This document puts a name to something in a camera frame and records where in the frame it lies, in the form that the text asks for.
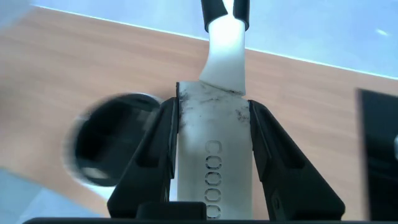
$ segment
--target wooden surface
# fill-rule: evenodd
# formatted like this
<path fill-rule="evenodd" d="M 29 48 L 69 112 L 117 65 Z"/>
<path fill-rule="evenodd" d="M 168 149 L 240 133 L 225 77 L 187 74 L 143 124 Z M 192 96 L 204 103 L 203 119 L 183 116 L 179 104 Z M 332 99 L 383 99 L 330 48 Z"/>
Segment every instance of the wooden surface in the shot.
<path fill-rule="evenodd" d="M 196 80 L 208 42 L 62 12 L 35 9 L 0 33 L 0 166 L 107 214 L 76 183 L 61 156 L 74 119 L 115 93 L 168 98 Z M 279 119 L 346 204 L 367 219 L 356 89 L 398 95 L 398 81 L 246 51 L 247 98 Z M 254 176 L 254 216 L 267 218 Z"/>

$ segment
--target black round object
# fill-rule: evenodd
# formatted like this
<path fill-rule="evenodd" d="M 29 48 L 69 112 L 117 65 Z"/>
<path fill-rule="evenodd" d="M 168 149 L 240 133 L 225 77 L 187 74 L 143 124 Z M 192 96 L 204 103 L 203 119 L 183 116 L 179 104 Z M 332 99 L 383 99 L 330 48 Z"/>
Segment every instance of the black round object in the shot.
<path fill-rule="evenodd" d="M 133 93 L 91 110 L 73 144 L 77 171 L 94 184 L 117 185 L 159 106 L 153 97 Z"/>

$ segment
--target white tube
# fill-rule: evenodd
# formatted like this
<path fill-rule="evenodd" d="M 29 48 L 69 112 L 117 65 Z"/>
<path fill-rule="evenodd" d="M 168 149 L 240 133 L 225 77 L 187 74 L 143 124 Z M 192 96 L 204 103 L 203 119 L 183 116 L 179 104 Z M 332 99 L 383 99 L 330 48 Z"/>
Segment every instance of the white tube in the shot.
<path fill-rule="evenodd" d="M 209 56 L 199 80 L 226 91 L 246 94 L 244 74 L 244 22 L 233 16 L 233 1 L 224 1 L 228 15 L 208 26 Z"/>
<path fill-rule="evenodd" d="M 229 15 L 209 25 L 200 82 L 179 85 L 177 200 L 205 202 L 208 219 L 248 220 L 252 142 L 249 103 L 241 98 L 245 26 L 227 9 Z"/>

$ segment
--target gray surface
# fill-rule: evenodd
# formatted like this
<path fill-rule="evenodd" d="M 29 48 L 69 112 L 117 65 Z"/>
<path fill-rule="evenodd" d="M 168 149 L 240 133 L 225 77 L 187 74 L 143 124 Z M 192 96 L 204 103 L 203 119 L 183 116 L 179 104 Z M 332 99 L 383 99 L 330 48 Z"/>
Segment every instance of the gray surface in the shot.
<path fill-rule="evenodd" d="M 23 223 L 35 217 L 99 215 L 51 190 L 0 169 L 0 223 Z"/>
<path fill-rule="evenodd" d="M 33 0 L 207 39 L 200 0 Z M 398 78 L 398 0 L 251 0 L 246 46 Z"/>

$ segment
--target black plastic part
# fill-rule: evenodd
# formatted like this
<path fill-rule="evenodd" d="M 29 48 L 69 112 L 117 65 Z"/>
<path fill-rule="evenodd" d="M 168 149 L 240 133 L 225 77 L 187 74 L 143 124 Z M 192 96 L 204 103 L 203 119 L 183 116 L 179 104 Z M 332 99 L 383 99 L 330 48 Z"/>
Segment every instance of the black plastic part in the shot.
<path fill-rule="evenodd" d="M 340 220 L 341 199 L 271 112 L 249 103 L 254 159 L 270 220 Z"/>
<path fill-rule="evenodd" d="M 244 22 L 245 31 L 249 29 L 250 0 L 235 0 L 234 17 Z"/>
<path fill-rule="evenodd" d="M 371 220 L 398 221 L 398 97 L 359 90 Z"/>
<path fill-rule="evenodd" d="M 97 185 L 115 186 L 144 137 L 149 114 L 159 106 L 152 97 L 134 93 L 112 97 L 93 108 L 77 130 L 72 149 L 78 172 Z M 98 169 L 108 178 L 87 176 L 81 171 L 85 167 Z"/>
<path fill-rule="evenodd" d="M 149 202 L 139 206 L 136 219 L 141 220 L 206 220 L 203 202 Z"/>
<path fill-rule="evenodd" d="M 228 14 L 223 0 L 201 0 L 201 10 L 203 12 L 206 32 L 209 32 L 209 24 L 213 20 Z"/>
<path fill-rule="evenodd" d="M 108 200 L 112 218 L 135 218 L 139 205 L 168 202 L 174 178 L 178 98 L 163 102 Z"/>

